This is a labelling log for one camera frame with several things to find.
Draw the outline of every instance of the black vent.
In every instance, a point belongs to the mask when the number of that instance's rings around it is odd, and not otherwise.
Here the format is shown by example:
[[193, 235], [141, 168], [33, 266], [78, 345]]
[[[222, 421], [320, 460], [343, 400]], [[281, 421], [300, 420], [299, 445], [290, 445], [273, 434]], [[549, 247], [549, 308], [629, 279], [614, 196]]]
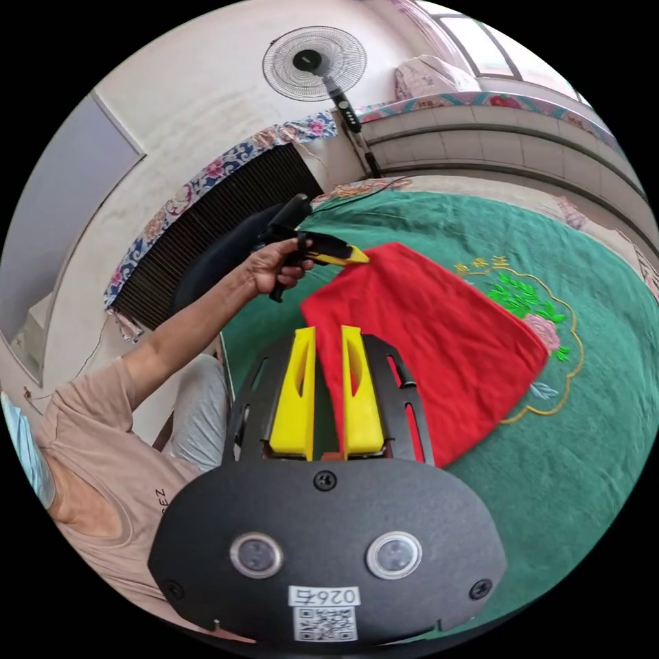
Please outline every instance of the black vent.
[[303, 192], [323, 193], [292, 144], [243, 165], [191, 206], [142, 257], [112, 307], [149, 330], [167, 320], [179, 279], [201, 253], [252, 213]]

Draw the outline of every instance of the camera lens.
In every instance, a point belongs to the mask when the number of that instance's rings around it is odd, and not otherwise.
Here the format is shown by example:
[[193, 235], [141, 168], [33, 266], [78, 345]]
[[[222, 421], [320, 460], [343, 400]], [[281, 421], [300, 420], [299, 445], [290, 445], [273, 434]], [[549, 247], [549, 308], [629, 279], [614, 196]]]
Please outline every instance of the camera lens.
[[421, 544], [409, 533], [395, 531], [376, 539], [366, 555], [373, 575], [380, 579], [402, 579], [417, 569], [421, 562]]
[[266, 579], [279, 572], [283, 555], [279, 545], [263, 533], [237, 537], [229, 551], [233, 567], [245, 577]]

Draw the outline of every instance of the green blanket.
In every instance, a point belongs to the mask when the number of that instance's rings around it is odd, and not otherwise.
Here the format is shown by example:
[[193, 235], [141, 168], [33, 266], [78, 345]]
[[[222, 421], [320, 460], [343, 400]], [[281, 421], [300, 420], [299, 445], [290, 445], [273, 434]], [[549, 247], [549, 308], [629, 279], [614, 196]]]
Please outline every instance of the green blanket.
[[[401, 242], [457, 272], [526, 318], [552, 351], [505, 423], [448, 468], [488, 506], [509, 562], [483, 613], [453, 632], [514, 611], [586, 556], [643, 468], [659, 425], [657, 303], [599, 243], [504, 203], [386, 190], [316, 212], [305, 228], [362, 249]], [[337, 272], [315, 268], [282, 305], [263, 297], [229, 324], [236, 388], [261, 348], [305, 325], [299, 303]], [[331, 434], [327, 393], [318, 399], [316, 426]], [[321, 440], [326, 450], [331, 440]]]

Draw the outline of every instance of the black chair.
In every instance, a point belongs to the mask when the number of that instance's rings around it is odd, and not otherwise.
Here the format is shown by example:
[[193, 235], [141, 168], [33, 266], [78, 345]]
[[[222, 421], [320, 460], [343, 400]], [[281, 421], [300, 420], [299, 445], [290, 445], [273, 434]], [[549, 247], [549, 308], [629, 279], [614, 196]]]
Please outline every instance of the black chair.
[[254, 249], [256, 237], [283, 208], [284, 204], [277, 204], [250, 215], [199, 255], [188, 266], [174, 291], [170, 316], [198, 300], [237, 268]]

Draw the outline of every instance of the window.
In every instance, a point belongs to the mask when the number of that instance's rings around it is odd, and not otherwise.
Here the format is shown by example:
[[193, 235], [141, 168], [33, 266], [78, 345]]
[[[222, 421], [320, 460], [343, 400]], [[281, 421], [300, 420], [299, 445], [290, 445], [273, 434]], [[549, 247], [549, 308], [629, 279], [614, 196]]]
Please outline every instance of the window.
[[477, 78], [537, 84], [591, 107], [558, 71], [503, 32], [434, 2], [417, 0], [417, 5], [455, 42]]

